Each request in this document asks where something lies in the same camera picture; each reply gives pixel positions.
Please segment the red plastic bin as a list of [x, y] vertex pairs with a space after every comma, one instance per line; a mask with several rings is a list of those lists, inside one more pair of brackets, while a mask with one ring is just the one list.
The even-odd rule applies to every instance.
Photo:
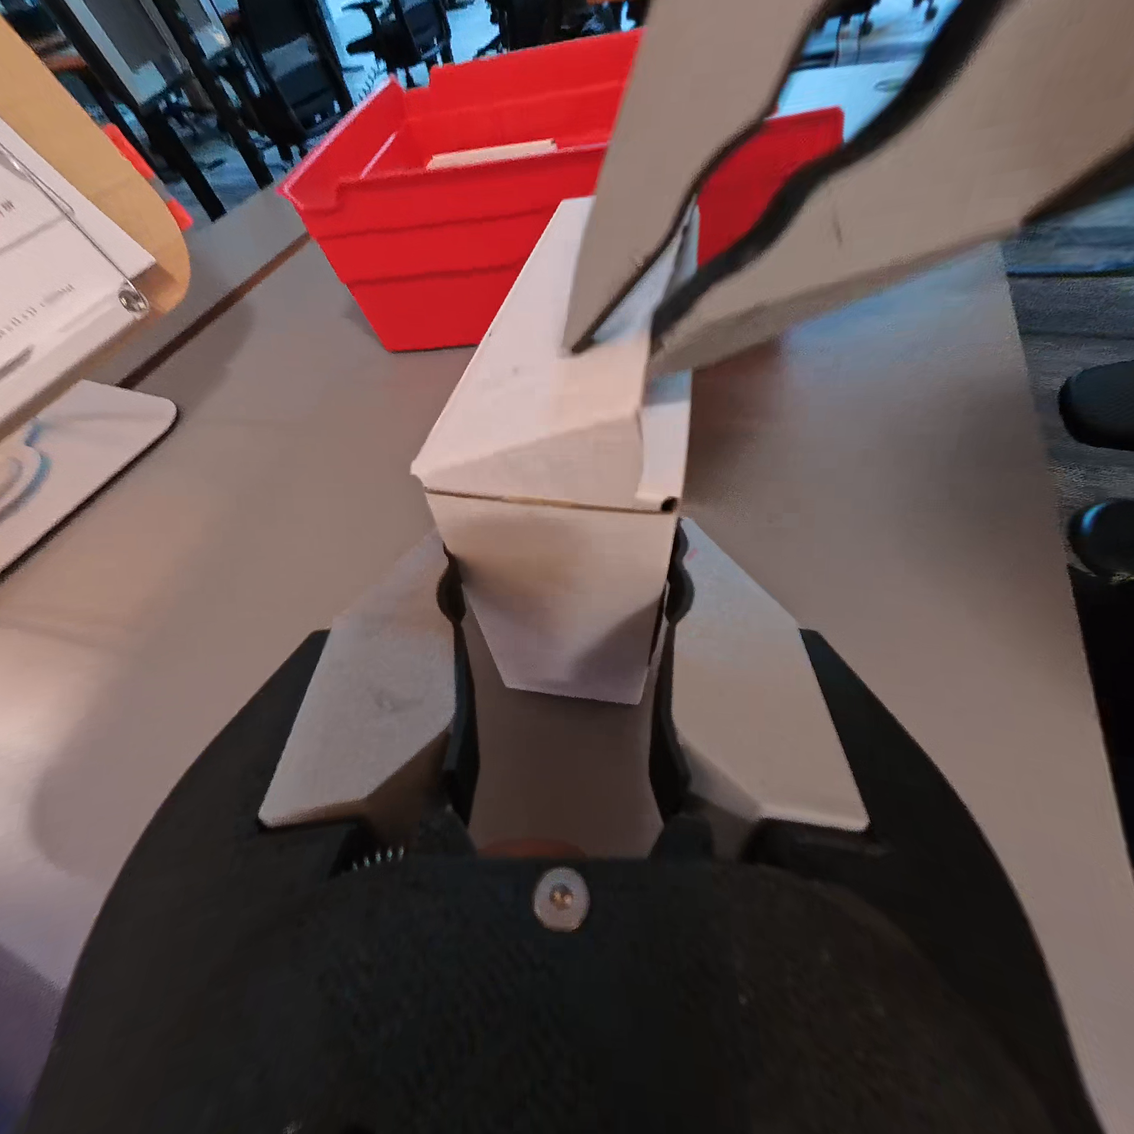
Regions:
[[[284, 175], [386, 349], [474, 346], [562, 201], [595, 192], [641, 29], [386, 79]], [[445, 150], [553, 138], [543, 157], [429, 171]]]

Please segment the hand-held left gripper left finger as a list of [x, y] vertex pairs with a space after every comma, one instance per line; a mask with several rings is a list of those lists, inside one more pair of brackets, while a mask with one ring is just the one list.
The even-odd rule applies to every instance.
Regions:
[[267, 829], [363, 818], [469, 824], [478, 739], [463, 590], [429, 533], [335, 616], [260, 803]]

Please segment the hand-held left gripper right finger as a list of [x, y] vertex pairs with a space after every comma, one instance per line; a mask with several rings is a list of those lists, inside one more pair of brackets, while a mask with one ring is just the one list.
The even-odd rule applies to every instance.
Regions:
[[673, 634], [677, 739], [716, 836], [767, 818], [861, 833], [869, 811], [802, 627], [694, 521], [683, 521], [691, 607]]

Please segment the black office chair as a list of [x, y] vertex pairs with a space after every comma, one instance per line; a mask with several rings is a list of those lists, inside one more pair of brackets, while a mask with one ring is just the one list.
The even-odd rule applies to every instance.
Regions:
[[344, 11], [368, 17], [371, 33], [348, 42], [348, 54], [375, 54], [386, 75], [408, 88], [417, 87], [414, 67], [454, 61], [453, 26], [440, 0], [356, 0]]

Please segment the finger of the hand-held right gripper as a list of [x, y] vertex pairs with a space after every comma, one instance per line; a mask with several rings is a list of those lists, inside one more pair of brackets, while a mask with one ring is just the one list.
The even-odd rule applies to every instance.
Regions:
[[567, 346], [582, 353], [673, 242], [697, 184], [779, 102], [824, 2], [649, 2], [594, 210]]
[[902, 93], [799, 168], [653, 320], [653, 368], [734, 359], [793, 323], [1131, 184], [1126, 0], [957, 2]]

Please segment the white cardboard mailer box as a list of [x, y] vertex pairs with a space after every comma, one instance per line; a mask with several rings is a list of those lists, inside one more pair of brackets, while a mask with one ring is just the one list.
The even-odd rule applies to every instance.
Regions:
[[700, 217], [615, 328], [562, 346], [594, 196], [562, 201], [411, 471], [507, 688], [641, 703], [685, 494], [691, 370], [649, 370], [649, 320], [697, 266]]
[[435, 153], [426, 168], [429, 171], [481, 168], [493, 160], [543, 157], [543, 156], [553, 156], [556, 150], [559, 147], [553, 138], [474, 147], [474, 150], [445, 150], [445, 153]]

